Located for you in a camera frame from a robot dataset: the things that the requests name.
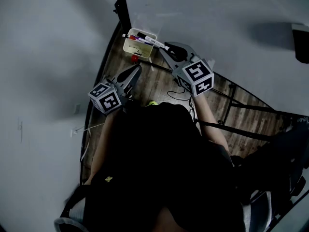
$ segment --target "whiteboard marker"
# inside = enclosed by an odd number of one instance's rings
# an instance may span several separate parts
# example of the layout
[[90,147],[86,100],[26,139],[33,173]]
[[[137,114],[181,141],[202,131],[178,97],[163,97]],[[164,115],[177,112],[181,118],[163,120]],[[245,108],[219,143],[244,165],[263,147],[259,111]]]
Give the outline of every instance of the whiteboard marker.
[[149,42],[149,41],[143,39],[143,38],[140,37],[140,36],[135,36],[135,35],[133,35],[133,37],[135,37],[137,40],[143,42],[144,44],[153,45],[151,42]]
[[142,41],[136,39],[133,35],[130,35],[128,38],[129,38],[130,40],[134,40],[134,41],[137,41],[137,42],[142,43]]
[[166,46],[166,45],[164,45],[164,44],[162,44],[161,42],[159,42],[159,41],[156,41],[156,40],[154,40],[153,38],[150,38],[149,36],[147,36],[147,35],[145,35],[145,34],[143,34],[143,33],[137,33],[137,36],[140,36],[141,38],[143,38],[143,39],[145,39],[145,40],[148,40],[149,42],[151,42],[151,43],[153,43],[154,45],[156,45],[157,47],[162,47],[162,48],[164,48],[165,50],[169,50],[169,47],[168,46]]

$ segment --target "red ball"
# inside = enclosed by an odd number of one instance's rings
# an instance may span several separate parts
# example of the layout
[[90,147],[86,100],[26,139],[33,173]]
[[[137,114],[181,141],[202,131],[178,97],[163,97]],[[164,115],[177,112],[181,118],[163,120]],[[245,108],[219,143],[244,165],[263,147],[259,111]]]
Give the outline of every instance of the red ball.
[[136,55],[132,55],[131,59],[132,59],[132,62],[137,62],[139,60],[139,57]]

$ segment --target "wood grain surface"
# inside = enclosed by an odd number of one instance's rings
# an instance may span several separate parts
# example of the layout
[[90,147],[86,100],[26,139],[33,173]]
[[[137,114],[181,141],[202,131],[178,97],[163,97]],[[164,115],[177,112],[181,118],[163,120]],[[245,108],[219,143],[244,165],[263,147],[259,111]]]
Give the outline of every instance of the wood grain surface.
[[[122,49],[125,39],[121,37],[121,34],[122,33],[119,32],[112,46],[106,66],[104,68],[102,79],[111,78],[117,73],[127,69],[130,65],[133,65],[131,56],[126,55]],[[157,49],[153,49],[151,60],[153,63],[169,68]],[[149,101],[157,101],[158,103],[169,102],[172,104],[181,104],[190,110],[188,101],[178,101],[167,95],[167,92],[170,90],[175,92],[183,91],[183,88],[177,86],[177,84],[173,81],[172,75],[170,73],[164,70],[150,67],[143,63],[140,65],[142,66],[142,73],[137,85],[132,91],[132,94],[135,99],[140,101],[141,106],[147,105]],[[232,89],[229,87],[230,84],[230,82],[215,75],[214,88],[216,90],[231,96]],[[187,92],[184,94],[170,93],[170,95],[178,99],[190,98],[190,94]],[[229,99],[211,90],[205,92],[204,95],[207,98],[215,118],[217,120],[223,120],[229,104]],[[234,99],[240,101],[243,104],[267,107],[257,98],[239,87],[236,90]],[[104,120],[104,115],[97,109],[94,109],[91,115],[89,127],[104,123]],[[282,116],[267,112],[231,107],[225,125],[264,135],[275,135],[279,132],[279,128],[282,126],[282,124]],[[89,177],[93,155],[98,144],[102,126],[97,126],[90,130],[91,136],[89,137],[88,134],[87,139],[89,140],[90,138],[89,147],[83,164],[83,180],[86,180]],[[238,155],[243,158],[256,151],[259,145],[263,145],[265,143],[265,141],[247,138],[245,136],[227,131],[223,131],[223,133],[227,139],[231,154]]]

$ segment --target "yellow logo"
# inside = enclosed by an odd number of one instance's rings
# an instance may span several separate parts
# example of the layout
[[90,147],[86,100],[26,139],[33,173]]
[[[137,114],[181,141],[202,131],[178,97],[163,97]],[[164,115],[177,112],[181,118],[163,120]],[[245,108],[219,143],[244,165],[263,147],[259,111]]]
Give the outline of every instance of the yellow logo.
[[105,180],[107,181],[107,183],[109,183],[111,181],[112,177],[108,176]]

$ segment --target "white container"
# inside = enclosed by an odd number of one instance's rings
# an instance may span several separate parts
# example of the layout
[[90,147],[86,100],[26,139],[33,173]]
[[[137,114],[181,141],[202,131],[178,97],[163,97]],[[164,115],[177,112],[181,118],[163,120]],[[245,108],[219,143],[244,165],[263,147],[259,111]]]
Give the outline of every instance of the white container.
[[[156,36],[154,34],[147,33],[147,32],[144,32],[138,29],[130,29],[128,34],[137,36],[139,32],[156,40]],[[153,47],[154,47],[153,45],[147,45],[147,44],[140,43],[135,40],[126,38],[123,50],[129,53],[130,55],[138,56],[142,60],[148,60],[151,54],[151,51],[153,50]]]

